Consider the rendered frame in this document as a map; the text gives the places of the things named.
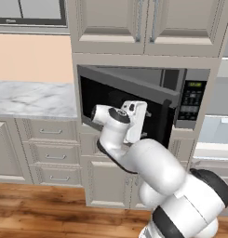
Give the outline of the beige base cupboard door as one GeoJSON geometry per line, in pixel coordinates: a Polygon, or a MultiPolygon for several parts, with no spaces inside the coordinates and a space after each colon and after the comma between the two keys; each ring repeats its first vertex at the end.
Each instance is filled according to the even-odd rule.
{"type": "Polygon", "coordinates": [[[11,138],[5,122],[0,122],[0,175],[20,176],[20,166],[17,162],[11,138]]]}
{"type": "Polygon", "coordinates": [[[143,180],[139,175],[132,176],[132,187],[131,187],[131,197],[130,197],[130,208],[133,210],[148,210],[150,208],[146,207],[140,200],[139,190],[143,180]]]}
{"type": "Polygon", "coordinates": [[[131,175],[106,157],[83,157],[83,184],[88,206],[129,208],[131,175]]]}

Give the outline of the black microwave door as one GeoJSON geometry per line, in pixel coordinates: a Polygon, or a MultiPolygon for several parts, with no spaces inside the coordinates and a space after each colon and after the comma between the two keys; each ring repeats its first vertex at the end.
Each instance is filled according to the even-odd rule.
{"type": "Polygon", "coordinates": [[[77,67],[83,121],[90,122],[95,105],[121,107],[125,101],[147,103],[143,132],[144,139],[154,139],[168,146],[175,111],[181,97],[179,69],[105,67],[79,65],[77,67]]]}

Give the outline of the beige wall cupboard door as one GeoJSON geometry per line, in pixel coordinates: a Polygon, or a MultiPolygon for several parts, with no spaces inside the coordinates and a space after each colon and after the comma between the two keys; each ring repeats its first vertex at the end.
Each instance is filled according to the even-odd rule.
{"type": "Polygon", "coordinates": [[[149,0],[145,53],[217,58],[228,28],[228,0],[159,0],[154,43],[154,1],[149,0]]]}
{"type": "Polygon", "coordinates": [[[67,0],[73,53],[142,54],[148,0],[143,0],[136,42],[138,0],[67,0]]]}

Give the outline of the beige drawer under microwave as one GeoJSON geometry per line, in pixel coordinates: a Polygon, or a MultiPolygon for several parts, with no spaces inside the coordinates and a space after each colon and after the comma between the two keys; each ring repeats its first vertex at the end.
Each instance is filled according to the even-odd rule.
{"type": "Polygon", "coordinates": [[[81,133],[81,153],[83,155],[103,156],[103,153],[97,147],[99,134],[81,133]]]}

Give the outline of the black and silver microwave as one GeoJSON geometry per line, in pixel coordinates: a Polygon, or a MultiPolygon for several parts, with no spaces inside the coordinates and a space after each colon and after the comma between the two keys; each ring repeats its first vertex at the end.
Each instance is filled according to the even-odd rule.
{"type": "Polygon", "coordinates": [[[162,69],[179,69],[181,71],[181,97],[175,111],[175,121],[172,128],[193,129],[208,82],[209,70],[184,68],[162,69]]]}

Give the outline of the beige drawer front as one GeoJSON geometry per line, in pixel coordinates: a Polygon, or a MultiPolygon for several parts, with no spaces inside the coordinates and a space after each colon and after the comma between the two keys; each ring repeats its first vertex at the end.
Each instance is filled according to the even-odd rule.
{"type": "Polygon", "coordinates": [[[27,120],[31,136],[36,139],[58,139],[77,140],[75,122],[72,121],[48,121],[48,120],[27,120]],[[60,134],[42,134],[41,128],[47,131],[62,130],[60,134]]]}
{"type": "Polygon", "coordinates": [[[33,159],[37,163],[46,164],[64,164],[64,165],[78,165],[79,164],[79,149],[75,145],[55,145],[55,144],[36,144],[30,145],[30,150],[33,159]],[[51,160],[45,157],[46,154],[50,156],[66,155],[64,160],[51,160]]]}
{"type": "Polygon", "coordinates": [[[33,179],[36,184],[67,187],[82,186],[80,169],[57,168],[37,165],[32,165],[30,169],[32,171],[33,179]],[[50,180],[49,176],[53,176],[57,179],[64,179],[66,177],[70,177],[70,179],[68,181],[59,182],[50,180]]]}

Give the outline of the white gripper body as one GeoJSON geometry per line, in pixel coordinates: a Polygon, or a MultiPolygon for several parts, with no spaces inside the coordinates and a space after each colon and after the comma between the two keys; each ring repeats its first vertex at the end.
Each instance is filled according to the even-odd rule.
{"type": "Polygon", "coordinates": [[[123,110],[130,119],[124,142],[135,143],[141,138],[143,122],[146,114],[147,103],[145,101],[125,101],[123,110]]]}

